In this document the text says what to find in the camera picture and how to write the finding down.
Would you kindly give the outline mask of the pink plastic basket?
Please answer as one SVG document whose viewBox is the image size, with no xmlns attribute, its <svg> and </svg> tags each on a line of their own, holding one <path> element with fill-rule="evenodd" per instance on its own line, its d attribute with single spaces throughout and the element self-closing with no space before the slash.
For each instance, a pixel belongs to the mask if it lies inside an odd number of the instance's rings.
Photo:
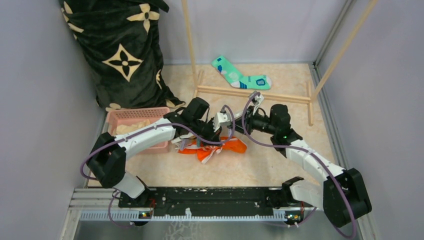
<svg viewBox="0 0 424 240">
<path fill-rule="evenodd" d="M 106 117 L 107 132 L 111 136 L 115 136 L 117 135 L 117 127 L 120 125 L 132 126 L 146 121 L 152 124 L 169 112 L 170 109 L 168 107 L 113 110 Z"/>
</svg>

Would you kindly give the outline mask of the green blue patterned sock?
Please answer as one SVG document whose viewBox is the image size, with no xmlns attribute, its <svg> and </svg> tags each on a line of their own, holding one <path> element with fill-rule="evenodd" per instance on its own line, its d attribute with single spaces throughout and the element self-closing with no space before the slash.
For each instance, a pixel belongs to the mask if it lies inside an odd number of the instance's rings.
<svg viewBox="0 0 424 240">
<path fill-rule="evenodd" d="M 220 55 L 211 65 L 234 88 L 270 90 L 272 80 L 267 75 L 243 75 L 228 59 Z"/>
</svg>

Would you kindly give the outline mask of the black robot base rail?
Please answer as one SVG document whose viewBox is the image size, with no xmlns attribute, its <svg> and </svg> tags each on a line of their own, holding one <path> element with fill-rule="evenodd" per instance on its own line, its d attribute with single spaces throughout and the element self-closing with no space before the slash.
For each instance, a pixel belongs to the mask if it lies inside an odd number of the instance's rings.
<svg viewBox="0 0 424 240">
<path fill-rule="evenodd" d="M 270 217 L 274 210 L 300 207 L 282 187 L 151 187 L 139 197 L 119 196 L 120 208 L 147 208 L 155 217 Z"/>
</svg>

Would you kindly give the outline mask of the beige cloth in basket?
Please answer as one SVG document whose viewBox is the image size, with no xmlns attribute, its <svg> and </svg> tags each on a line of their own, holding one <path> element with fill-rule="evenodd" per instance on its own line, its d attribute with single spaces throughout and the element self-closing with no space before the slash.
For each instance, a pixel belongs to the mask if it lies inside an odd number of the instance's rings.
<svg viewBox="0 0 424 240">
<path fill-rule="evenodd" d="M 150 124 L 151 122 L 148 119 L 133 123 L 131 125 L 120 124 L 116 127 L 113 133 L 115 136 L 123 135 L 144 128 Z"/>
</svg>

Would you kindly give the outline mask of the purple clothes peg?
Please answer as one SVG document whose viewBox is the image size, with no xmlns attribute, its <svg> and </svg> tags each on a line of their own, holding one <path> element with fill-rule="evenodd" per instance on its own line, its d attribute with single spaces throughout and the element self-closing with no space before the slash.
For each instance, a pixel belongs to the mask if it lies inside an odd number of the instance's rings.
<svg viewBox="0 0 424 240">
<path fill-rule="evenodd" d="M 187 145 L 187 141 L 186 141 L 185 139 L 183 139 L 183 140 L 180 142 L 179 150 L 180 150 L 180 151 L 183 151 L 183 150 L 185 149 L 186 145 Z"/>
</svg>

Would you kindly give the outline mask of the orange underwear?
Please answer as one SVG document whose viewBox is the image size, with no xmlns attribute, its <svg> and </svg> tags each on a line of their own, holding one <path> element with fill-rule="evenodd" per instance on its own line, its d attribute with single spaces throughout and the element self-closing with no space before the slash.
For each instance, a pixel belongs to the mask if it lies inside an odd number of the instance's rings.
<svg viewBox="0 0 424 240">
<path fill-rule="evenodd" d="M 247 145 L 239 138 L 232 137 L 229 141 L 222 145 L 207 145 L 201 143 L 201 147 L 196 146 L 196 139 L 186 139 L 187 145 L 184 150 L 177 148 L 177 153 L 183 155 L 195 155 L 196 159 L 206 164 L 214 155 L 218 155 L 222 151 L 231 151 L 238 154 L 244 154 L 247 151 Z"/>
</svg>

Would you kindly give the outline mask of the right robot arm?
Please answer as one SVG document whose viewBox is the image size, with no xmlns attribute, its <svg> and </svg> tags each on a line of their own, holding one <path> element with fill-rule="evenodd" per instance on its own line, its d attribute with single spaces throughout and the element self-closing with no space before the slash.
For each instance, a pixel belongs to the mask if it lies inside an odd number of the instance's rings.
<svg viewBox="0 0 424 240">
<path fill-rule="evenodd" d="M 341 228 L 373 209 L 361 173 L 345 169 L 326 160 L 313 150 L 291 126 L 288 107 L 274 104 L 270 114 L 260 114 L 254 106 L 248 106 L 235 116 L 235 129 L 249 136 L 253 131 L 270 134 L 270 147 L 285 158 L 302 167 L 319 184 L 312 184 L 301 177 L 286 183 L 281 199 L 287 206 L 306 202 L 322 209 L 328 220 Z"/>
</svg>

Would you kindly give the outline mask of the white multi-clip hanger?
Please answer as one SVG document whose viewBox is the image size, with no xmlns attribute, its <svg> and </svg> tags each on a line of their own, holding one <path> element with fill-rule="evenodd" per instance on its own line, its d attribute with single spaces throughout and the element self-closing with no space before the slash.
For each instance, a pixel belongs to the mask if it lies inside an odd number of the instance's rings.
<svg viewBox="0 0 424 240">
<path fill-rule="evenodd" d="M 230 134 L 224 139 L 218 132 L 206 135 L 205 133 L 195 132 L 192 128 L 181 123 L 171 123 L 170 126 L 175 129 L 175 136 L 170 140 L 170 143 L 177 146 L 180 150 L 189 144 L 194 144 L 196 147 L 222 147 L 239 139 L 235 136 L 235 131 L 232 130 L 229 131 Z"/>
</svg>

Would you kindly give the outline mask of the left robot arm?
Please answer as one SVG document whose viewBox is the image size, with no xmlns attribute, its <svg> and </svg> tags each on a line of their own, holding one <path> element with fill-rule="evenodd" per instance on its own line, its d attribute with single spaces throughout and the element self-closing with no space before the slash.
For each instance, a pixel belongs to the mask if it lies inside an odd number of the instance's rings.
<svg viewBox="0 0 424 240">
<path fill-rule="evenodd" d="M 218 112 L 209 121 L 204 121 L 202 117 L 208 109 L 209 104 L 196 97 L 187 107 L 169 112 L 138 130 L 115 136 L 103 133 L 84 165 L 103 188 L 119 190 L 136 206 L 144 207 L 149 203 L 150 193 L 137 176 L 126 171 L 127 160 L 157 144 L 186 138 L 188 133 L 200 138 L 202 143 L 220 144 L 221 126 L 228 116 Z"/>
</svg>

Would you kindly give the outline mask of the black floral blanket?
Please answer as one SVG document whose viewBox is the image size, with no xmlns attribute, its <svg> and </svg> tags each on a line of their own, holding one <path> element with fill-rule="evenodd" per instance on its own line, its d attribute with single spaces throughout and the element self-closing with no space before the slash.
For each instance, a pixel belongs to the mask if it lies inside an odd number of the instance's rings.
<svg viewBox="0 0 424 240">
<path fill-rule="evenodd" d="M 61 0 L 62 16 L 89 66 L 97 105 L 107 112 L 179 108 L 163 79 L 163 0 Z"/>
</svg>

